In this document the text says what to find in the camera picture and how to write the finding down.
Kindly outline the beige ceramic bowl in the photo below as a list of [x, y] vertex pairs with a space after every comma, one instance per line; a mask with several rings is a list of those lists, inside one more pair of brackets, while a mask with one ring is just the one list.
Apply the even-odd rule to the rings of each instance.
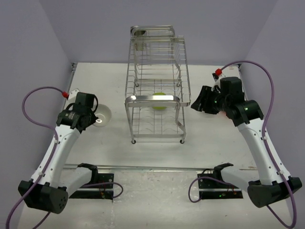
[[108, 106], [99, 104], [95, 116], [97, 117], [97, 120], [93, 125], [95, 127], [105, 127], [112, 118], [112, 112]]

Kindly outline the green ribbed bowl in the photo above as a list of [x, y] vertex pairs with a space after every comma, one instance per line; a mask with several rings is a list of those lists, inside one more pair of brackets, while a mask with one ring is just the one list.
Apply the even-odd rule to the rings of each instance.
[[[163, 92], [156, 92], [153, 93], [153, 96], [164, 96], [166, 95], [166, 93]], [[156, 104], [154, 104], [152, 106], [152, 109], [156, 110], [156, 111], [163, 111], [167, 109], [167, 106], [164, 105], [164, 102], [157, 102]]]

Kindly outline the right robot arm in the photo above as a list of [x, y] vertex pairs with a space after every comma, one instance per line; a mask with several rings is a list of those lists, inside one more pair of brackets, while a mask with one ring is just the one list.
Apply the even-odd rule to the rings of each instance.
[[262, 208], [289, 197], [302, 187], [298, 177], [292, 177], [281, 162], [267, 131], [263, 128], [264, 115], [255, 100], [246, 100], [242, 81], [238, 77], [220, 80], [220, 89], [202, 86], [191, 108], [216, 115], [226, 116], [244, 137], [258, 170], [258, 180], [251, 181], [233, 171], [231, 163], [214, 167], [213, 183], [217, 187], [235, 185], [246, 191], [252, 203]]

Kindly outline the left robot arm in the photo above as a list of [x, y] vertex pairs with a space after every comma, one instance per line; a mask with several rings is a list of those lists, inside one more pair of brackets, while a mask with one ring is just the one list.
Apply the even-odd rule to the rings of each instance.
[[99, 175], [95, 165], [81, 163], [67, 181], [60, 181], [68, 155], [81, 133], [97, 120], [98, 99], [78, 92], [75, 102], [58, 115], [53, 142], [29, 181], [21, 181], [18, 191], [25, 204], [50, 213], [61, 213], [68, 198], [82, 186], [95, 187]]

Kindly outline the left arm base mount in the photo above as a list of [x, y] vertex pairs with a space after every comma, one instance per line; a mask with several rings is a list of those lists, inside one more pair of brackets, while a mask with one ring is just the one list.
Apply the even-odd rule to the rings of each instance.
[[69, 195], [71, 199], [114, 199], [114, 173], [101, 173], [97, 166], [81, 163], [77, 166], [90, 170], [91, 179], [87, 184], [74, 191]]

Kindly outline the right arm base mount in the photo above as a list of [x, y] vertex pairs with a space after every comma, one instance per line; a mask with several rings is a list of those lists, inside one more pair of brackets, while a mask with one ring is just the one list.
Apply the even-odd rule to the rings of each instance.
[[[215, 166], [213, 169], [206, 168], [201, 173], [197, 174], [197, 177], [209, 177], [216, 180], [223, 181], [221, 171], [224, 168], [232, 167], [233, 164], [225, 163]], [[211, 179], [199, 179], [199, 199], [243, 199], [242, 191], [231, 185], [219, 183]]]

